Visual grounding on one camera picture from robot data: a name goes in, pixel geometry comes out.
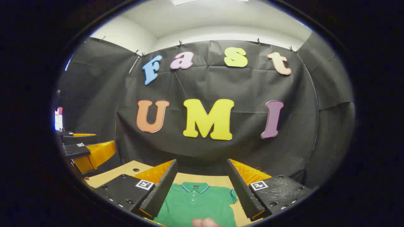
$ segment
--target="foam letter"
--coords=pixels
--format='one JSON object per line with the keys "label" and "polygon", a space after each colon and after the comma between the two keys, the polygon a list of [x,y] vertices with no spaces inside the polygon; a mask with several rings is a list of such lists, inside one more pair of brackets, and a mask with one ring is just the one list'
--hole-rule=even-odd
{"label": "foam letter", "polygon": [[182,52],[177,54],[177,56],[175,56],[175,60],[173,62],[171,62],[170,68],[172,69],[187,69],[189,67],[191,67],[192,63],[192,59],[194,57],[194,53],[192,52]]}
{"label": "foam letter", "polygon": [[248,60],[244,55],[246,51],[241,48],[229,47],[225,50],[225,63],[228,66],[244,67],[247,65]]}
{"label": "foam letter", "polygon": [[144,69],[146,73],[145,85],[148,85],[151,81],[153,81],[157,77],[157,73],[154,73],[153,70],[158,71],[160,66],[158,62],[155,61],[160,61],[161,59],[163,59],[163,57],[161,55],[157,55],[155,58],[153,58],[146,65],[143,66],[142,69]]}
{"label": "foam letter", "polygon": [[276,137],[278,131],[276,130],[278,126],[280,109],[283,108],[283,103],[281,101],[269,101],[266,104],[268,109],[268,119],[265,131],[261,134],[261,138],[266,139],[270,137]]}
{"label": "foam letter", "polygon": [[282,57],[278,52],[273,52],[268,54],[268,58],[272,59],[272,62],[274,63],[276,71],[282,75],[289,75],[292,73],[292,70],[289,68],[286,68],[285,65],[283,64],[284,61],[288,61],[285,57]]}
{"label": "foam letter", "polygon": [[231,140],[233,135],[230,133],[230,110],[234,106],[234,102],[230,99],[217,100],[209,115],[199,99],[188,99],[184,101],[187,108],[187,128],[183,132],[186,137],[197,137],[198,132],[195,130],[195,123],[198,126],[202,137],[206,137],[212,128],[210,134],[212,139]]}
{"label": "foam letter", "polygon": [[147,111],[149,110],[149,107],[152,105],[152,101],[149,100],[140,100],[137,105],[139,106],[139,109],[137,111],[137,118],[136,118],[136,124],[137,127],[139,127],[140,130],[143,132],[157,132],[161,129],[163,126],[164,122],[164,114],[166,112],[166,107],[170,103],[167,101],[157,101],[156,106],[157,106],[157,114],[156,114],[156,121],[153,124],[149,124],[147,122]]}

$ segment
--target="shirt collar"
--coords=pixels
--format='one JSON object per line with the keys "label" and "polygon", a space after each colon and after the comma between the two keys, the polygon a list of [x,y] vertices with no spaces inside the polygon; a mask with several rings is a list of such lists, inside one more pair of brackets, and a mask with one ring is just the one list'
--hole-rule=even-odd
{"label": "shirt collar", "polygon": [[181,186],[187,192],[197,191],[201,194],[206,192],[206,190],[210,187],[207,183],[194,183],[194,182],[183,182]]}

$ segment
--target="hand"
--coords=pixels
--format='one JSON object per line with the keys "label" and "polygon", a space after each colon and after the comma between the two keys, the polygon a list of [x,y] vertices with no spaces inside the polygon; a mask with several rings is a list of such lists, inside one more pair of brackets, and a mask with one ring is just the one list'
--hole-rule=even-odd
{"label": "hand", "polygon": [[211,218],[195,219],[192,221],[192,225],[194,227],[221,227]]}

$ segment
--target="white wall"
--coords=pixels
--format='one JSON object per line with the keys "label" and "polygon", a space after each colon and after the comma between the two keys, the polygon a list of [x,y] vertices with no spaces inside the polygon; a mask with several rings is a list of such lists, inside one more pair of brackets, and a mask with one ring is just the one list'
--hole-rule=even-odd
{"label": "white wall", "polygon": [[118,16],[95,31],[91,37],[112,42],[141,55],[149,53],[156,42],[156,37],[134,21]]}
{"label": "white wall", "polygon": [[298,40],[286,34],[274,32],[266,29],[242,26],[210,26],[190,29],[161,37],[150,49],[150,52],[161,50],[170,46],[179,45],[179,40],[183,44],[206,40],[246,40],[256,42],[257,38],[262,43],[289,48],[293,50],[300,48],[307,40]]}

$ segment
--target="blue letter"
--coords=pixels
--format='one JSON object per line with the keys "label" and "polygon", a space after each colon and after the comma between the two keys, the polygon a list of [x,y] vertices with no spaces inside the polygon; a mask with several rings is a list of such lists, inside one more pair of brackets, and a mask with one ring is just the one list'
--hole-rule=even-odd
{"label": "blue letter", "polygon": [[160,61],[161,59],[163,59],[163,57],[161,55],[157,55],[155,58],[153,58],[146,65],[143,66],[142,69],[144,69],[145,73],[146,73],[145,85],[148,85],[151,81],[153,81],[157,77],[157,73],[154,73],[153,70],[158,71],[158,69],[160,67],[159,67],[158,62],[156,62],[156,63],[154,63],[154,62]]}

